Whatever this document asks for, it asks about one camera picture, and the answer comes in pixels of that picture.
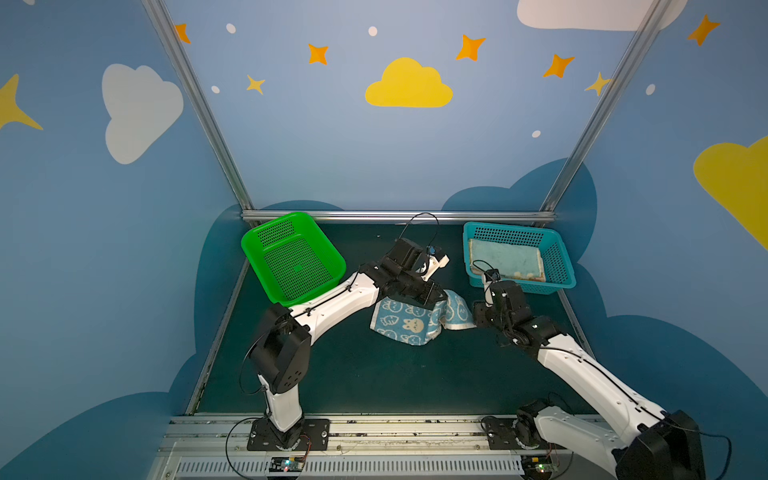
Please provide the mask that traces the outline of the teal plastic basket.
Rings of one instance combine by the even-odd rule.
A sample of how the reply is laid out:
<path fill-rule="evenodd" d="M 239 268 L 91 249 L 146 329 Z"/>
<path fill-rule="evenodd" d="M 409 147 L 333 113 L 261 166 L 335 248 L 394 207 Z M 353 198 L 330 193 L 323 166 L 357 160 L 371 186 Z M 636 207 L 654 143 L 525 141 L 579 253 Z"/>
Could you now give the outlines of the teal plastic basket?
<path fill-rule="evenodd" d="M 516 225 L 482 222 L 468 222 L 463 227 L 463 251 L 466 272 L 470 284 L 476 288 L 486 287 L 485 271 L 475 274 L 470 268 L 469 240 L 477 239 L 496 243 L 536 247 L 542 256 L 546 275 L 545 282 L 513 280 L 528 294 L 549 295 L 576 285 L 574 270 L 561 236 L 554 230 Z"/>

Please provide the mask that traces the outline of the horizontal aluminium frame bar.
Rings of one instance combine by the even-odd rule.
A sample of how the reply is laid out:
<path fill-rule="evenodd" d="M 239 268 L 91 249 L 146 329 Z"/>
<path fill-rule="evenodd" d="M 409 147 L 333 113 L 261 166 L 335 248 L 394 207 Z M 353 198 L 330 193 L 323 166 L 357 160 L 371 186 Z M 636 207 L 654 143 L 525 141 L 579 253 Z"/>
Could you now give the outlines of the horizontal aluminium frame bar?
<path fill-rule="evenodd" d="M 440 223 L 459 224 L 465 222 L 491 222 L 504 224 L 553 223 L 553 212 L 492 212 L 492 211 L 436 211 L 420 214 L 416 211 L 308 211 L 317 223 L 333 224 L 404 224 L 411 218 L 419 221 L 437 219 Z"/>

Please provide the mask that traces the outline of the teal yellow patterned towel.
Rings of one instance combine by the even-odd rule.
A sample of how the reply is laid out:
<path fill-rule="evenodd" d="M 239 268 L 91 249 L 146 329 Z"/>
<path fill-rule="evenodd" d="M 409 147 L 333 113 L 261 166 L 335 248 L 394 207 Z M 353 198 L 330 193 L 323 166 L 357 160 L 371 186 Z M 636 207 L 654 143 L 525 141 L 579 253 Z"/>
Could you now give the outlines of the teal yellow patterned towel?
<path fill-rule="evenodd" d="M 496 269 L 503 278 L 545 282 L 543 259 L 536 247 L 469 240 L 470 268 L 475 274 Z"/>

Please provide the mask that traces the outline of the aluminium frame post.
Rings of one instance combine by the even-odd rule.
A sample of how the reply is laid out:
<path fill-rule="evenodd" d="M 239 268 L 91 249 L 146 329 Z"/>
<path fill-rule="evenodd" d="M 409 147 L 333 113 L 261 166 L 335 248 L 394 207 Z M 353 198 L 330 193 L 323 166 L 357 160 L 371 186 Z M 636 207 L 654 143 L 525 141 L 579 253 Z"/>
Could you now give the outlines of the aluminium frame post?
<path fill-rule="evenodd" d="M 253 204 L 245 183 L 224 139 L 210 105 L 200 87 L 197 76 L 185 52 L 171 15 L 163 1 L 142 2 L 158 34 L 174 70 L 183 86 L 206 138 L 242 210 L 251 210 Z"/>
<path fill-rule="evenodd" d="M 556 208 L 595 145 L 635 72 L 662 30 L 663 20 L 667 11 L 671 9 L 672 4 L 672 0 L 655 0 L 651 2 L 613 73 L 613 80 L 600 96 L 574 149 L 567 157 L 547 193 L 539 209 L 539 217 L 543 217 L 545 214 L 549 216 L 555 215 Z"/>

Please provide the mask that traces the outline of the left aluminium frame post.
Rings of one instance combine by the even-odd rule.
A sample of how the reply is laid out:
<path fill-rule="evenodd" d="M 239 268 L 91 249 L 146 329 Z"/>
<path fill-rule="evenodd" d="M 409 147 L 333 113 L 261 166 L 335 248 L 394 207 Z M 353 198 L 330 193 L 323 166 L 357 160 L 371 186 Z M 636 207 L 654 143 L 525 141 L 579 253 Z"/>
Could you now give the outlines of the left aluminium frame post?
<path fill-rule="evenodd" d="M 251 210 L 253 204 L 245 183 L 224 139 L 210 105 L 200 87 L 197 76 L 185 52 L 171 15 L 163 1 L 142 2 L 158 34 L 174 70 L 183 86 L 206 138 L 242 210 Z"/>

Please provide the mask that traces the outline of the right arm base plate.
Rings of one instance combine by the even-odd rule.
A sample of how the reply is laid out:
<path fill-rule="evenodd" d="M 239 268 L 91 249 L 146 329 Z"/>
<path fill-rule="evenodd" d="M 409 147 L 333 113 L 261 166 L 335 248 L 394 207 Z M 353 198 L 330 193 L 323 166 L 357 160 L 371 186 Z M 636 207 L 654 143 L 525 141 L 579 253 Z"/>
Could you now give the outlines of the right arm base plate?
<path fill-rule="evenodd" d="M 549 450 L 557 444 L 546 442 L 535 426 L 516 417 L 485 416 L 480 420 L 491 450 Z"/>

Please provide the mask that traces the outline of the aluminium mounting rail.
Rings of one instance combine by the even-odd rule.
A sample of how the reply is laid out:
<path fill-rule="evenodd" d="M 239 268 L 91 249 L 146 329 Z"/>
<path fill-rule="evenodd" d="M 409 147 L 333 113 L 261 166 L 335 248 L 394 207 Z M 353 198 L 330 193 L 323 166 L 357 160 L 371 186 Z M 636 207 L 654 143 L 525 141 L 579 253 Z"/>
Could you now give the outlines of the aluminium mounting rail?
<path fill-rule="evenodd" d="M 523 479 L 523 456 L 548 457 L 551 479 L 609 473 L 557 446 L 491 450 L 478 415 L 331 415 L 326 451 L 248 451 L 253 414 L 175 417 L 150 479 Z M 270 473 L 272 457 L 301 457 L 301 473 Z"/>

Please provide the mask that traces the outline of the green plastic basket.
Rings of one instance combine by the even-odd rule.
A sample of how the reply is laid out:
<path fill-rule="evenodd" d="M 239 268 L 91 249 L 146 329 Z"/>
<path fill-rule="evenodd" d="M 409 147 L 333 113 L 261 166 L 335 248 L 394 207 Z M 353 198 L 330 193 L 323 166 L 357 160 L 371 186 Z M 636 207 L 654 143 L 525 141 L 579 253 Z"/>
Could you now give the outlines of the green plastic basket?
<path fill-rule="evenodd" d="M 343 256 L 304 212 L 249 230 L 241 248 L 269 300 L 285 307 L 328 292 L 347 270 Z"/>

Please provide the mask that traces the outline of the blue bunny print towel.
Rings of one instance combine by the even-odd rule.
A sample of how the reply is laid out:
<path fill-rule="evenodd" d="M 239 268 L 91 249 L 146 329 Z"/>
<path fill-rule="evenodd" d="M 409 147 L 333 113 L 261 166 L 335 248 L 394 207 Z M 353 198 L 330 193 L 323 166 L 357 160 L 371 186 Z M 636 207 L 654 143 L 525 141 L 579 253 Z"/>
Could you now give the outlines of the blue bunny print towel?
<path fill-rule="evenodd" d="M 476 327 L 466 301 L 452 290 L 432 310 L 386 298 L 375 305 L 370 329 L 391 340 L 424 346 L 443 330 L 462 331 Z"/>

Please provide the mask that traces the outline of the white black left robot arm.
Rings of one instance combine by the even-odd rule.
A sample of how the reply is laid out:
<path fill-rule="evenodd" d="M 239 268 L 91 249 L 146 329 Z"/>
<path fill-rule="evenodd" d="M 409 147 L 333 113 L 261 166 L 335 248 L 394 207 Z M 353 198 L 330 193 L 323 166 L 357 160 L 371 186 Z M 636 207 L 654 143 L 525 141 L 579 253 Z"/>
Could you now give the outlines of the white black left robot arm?
<path fill-rule="evenodd" d="M 442 249 L 400 238 L 385 256 L 361 265 L 332 290 L 292 307 L 270 306 L 244 362 L 253 368 L 265 394 L 272 430 L 287 435 L 302 425 L 299 383 L 308 372 L 312 346 L 321 336 L 387 298 L 408 300 L 424 309 L 435 306 L 446 293 L 432 276 L 448 263 Z"/>

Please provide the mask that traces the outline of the right aluminium frame post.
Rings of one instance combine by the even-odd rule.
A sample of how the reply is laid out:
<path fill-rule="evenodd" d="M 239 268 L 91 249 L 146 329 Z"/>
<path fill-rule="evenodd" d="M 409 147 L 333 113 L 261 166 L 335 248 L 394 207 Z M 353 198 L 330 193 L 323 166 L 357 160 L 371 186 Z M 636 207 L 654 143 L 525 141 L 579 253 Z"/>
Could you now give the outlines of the right aluminium frame post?
<path fill-rule="evenodd" d="M 667 11 L 671 9 L 672 4 L 672 0 L 655 0 L 651 2 L 613 73 L 613 80 L 600 96 L 574 149 L 567 157 L 547 193 L 539 209 L 539 217 L 543 217 L 545 214 L 549 216 L 555 215 L 556 208 L 595 145 L 635 72 L 662 30 L 663 20 Z"/>

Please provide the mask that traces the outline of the controller circuit board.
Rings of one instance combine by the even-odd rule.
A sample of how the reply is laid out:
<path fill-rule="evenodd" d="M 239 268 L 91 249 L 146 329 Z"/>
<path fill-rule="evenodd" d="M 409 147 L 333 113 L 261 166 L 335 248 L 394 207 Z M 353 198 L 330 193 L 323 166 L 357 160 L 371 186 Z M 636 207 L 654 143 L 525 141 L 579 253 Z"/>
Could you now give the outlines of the controller circuit board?
<path fill-rule="evenodd" d="M 548 457 L 523 456 L 521 466 L 523 479 L 549 480 L 554 472 L 553 464 Z"/>
<path fill-rule="evenodd" d="M 272 457 L 269 461 L 270 473 L 301 473 L 305 460 L 301 457 Z"/>

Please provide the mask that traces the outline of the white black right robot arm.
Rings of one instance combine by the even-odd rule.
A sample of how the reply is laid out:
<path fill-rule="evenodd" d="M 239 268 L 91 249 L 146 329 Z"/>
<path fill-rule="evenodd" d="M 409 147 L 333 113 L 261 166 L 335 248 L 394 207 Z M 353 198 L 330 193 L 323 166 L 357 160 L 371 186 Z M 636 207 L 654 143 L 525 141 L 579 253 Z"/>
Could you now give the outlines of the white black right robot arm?
<path fill-rule="evenodd" d="M 545 400 L 520 407 L 513 421 L 488 416 L 492 447 L 564 447 L 616 479 L 703 479 L 701 432 L 682 411 L 669 413 L 600 365 L 546 316 L 536 316 L 519 284 L 485 281 L 473 306 L 475 322 L 497 329 L 567 383 L 602 417 L 588 422 Z"/>

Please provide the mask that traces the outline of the left controller circuit board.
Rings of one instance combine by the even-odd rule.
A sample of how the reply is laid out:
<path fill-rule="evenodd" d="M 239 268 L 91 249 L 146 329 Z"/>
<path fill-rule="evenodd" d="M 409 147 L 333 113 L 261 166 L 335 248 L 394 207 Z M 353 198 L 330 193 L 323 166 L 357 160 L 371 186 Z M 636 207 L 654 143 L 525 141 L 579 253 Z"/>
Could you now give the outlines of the left controller circuit board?
<path fill-rule="evenodd" d="M 272 457 L 269 461 L 270 473 L 301 473 L 305 460 L 301 457 Z"/>

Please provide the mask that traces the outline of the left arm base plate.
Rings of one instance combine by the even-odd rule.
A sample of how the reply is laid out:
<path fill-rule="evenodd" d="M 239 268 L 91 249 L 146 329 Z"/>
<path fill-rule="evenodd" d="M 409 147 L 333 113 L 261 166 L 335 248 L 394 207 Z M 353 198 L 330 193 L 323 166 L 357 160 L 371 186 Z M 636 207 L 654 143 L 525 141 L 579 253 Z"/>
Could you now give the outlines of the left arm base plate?
<path fill-rule="evenodd" d="M 279 431 L 268 418 L 251 426 L 248 451 L 326 451 L 330 436 L 329 419 L 300 419 L 286 432 Z"/>

